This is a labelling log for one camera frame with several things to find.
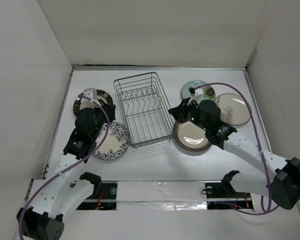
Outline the dark striped rim plate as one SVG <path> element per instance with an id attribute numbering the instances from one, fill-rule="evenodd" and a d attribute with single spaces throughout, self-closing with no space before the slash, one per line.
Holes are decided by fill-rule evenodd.
<path id="1" fill-rule="evenodd" d="M 111 95 L 108 92 L 106 92 L 104 90 L 100 90 L 100 89 L 96 89 L 96 90 L 97 90 L 97 100 L 99 102 L 104 102 L 108 105 L 112 105 L 114 103 Z M 79 110 L 79 100 L 77 97 L 73 104 L 73 113 L 76 117 L 77 117 L 79 111 L 80 111 Z"/>

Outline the brown rim cream plate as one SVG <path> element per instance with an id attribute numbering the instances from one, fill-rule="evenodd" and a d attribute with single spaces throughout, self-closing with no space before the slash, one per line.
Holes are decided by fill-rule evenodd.
<path id="1" fill-rule="evenodd" d="M 206 138 L 206 132 L 190 121 L 175 122 L 172 131 L 176 142 L 190 152 L 202 152 L 212 146 Z"/>

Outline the teal flower plate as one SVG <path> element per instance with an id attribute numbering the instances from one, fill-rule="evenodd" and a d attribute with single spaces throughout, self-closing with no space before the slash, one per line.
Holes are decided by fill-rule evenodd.
<path id="1" fill-rule="evenodd" d="M 216 98 L 216 93 L 215 93 L 214 88 L 202 80 L 192 80 L 192 81 L 187 82 L 181 89 L 182 99 L 187 99 L 187 98 L 192 97 L 190 88 L 196 88 L 196 87 L 202 86 L 202 85 L 205 85 L 205 86 L 196 89 L 196 91 L 198 91 L 201 94 L 200 98 L 196 99 L 197 103 L 199 104 L 201 101 L 204 101 L 204 100 L 214 101 Z"/>

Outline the blue floral plate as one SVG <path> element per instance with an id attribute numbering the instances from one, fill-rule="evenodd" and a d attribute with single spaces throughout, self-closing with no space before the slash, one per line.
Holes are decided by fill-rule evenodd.
<path id="1" fill-rule="evenodd" d="M 130 145 L 130 134 L 127 128 L 113 121 L 109 124 L 108 134 L 101 146 L 93 153 L 99 160 L 112 161 L 121 157 Z"/>

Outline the cream tree pattern plate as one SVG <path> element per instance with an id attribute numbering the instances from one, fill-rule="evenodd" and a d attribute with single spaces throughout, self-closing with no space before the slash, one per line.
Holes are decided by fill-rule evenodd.
<path id="1" fill-rule="evenodd" d="M 244 125 L 251 119 L 246 103 L 237 94 L 221 94 L 214 102 L 220 108 L 220 119 L 229 125 Z"/>

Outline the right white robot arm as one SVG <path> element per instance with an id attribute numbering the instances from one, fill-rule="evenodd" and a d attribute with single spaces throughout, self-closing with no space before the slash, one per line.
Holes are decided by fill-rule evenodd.
<path id="1" fill-rule="evenodd" d="M 265 175 L 265 179 L 256 179 L 238 170 L 230 171 L 221 180 L 221 191 L 225 196 L 232 197 L 237 192 L 267 196 L 285 210 L 291 210 L 300 200 L 299 158 L 287 159 L 262 150 L 222 121 L 220 108 L 211 100 L 197 103 L 185 98 L 168 112 L 179 123 L 195 124 L 205 131 L 212 145 L 236 155 Z"/>

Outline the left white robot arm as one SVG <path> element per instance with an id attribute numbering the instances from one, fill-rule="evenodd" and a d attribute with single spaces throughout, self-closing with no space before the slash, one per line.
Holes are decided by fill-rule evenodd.
<path id="1" fill-rule="evenodd" d="M 96 143 L 103 126 L 115 120 L 116 106 L 95 101 L 94 108 L 83 108 L 63 149 L 53 177 L 48 179 L 17 213 L 19 238 L 58 240 L 65 219 L 87 197 L 101 194 L 101 177 L 83 172 L 90 156 L 101 146 Z"/>

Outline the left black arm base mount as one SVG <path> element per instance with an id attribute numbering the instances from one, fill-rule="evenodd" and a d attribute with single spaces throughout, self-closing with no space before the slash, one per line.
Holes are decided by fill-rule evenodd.
<path id="1" fill-rule="evenodd" d="M 83 173 L 79 179 L 93 184 L 93 192 L 77 207 L 77 210 L 109 211 L 117 209 L 117 181 L 103 181 L 100 176 L 90 172 Z"/>

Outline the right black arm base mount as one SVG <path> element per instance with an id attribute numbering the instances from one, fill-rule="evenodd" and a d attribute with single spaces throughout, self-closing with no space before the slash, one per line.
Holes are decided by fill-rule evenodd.
<path id="1" fill-rule="evenodd" d="M 231 180 L 238 170 L 227 173 L 222 180 L 206 181 L 201 194 L 206 196 L 208 210 L 254 210 L 249 192 L 237 192 L 231 186 Z"/>

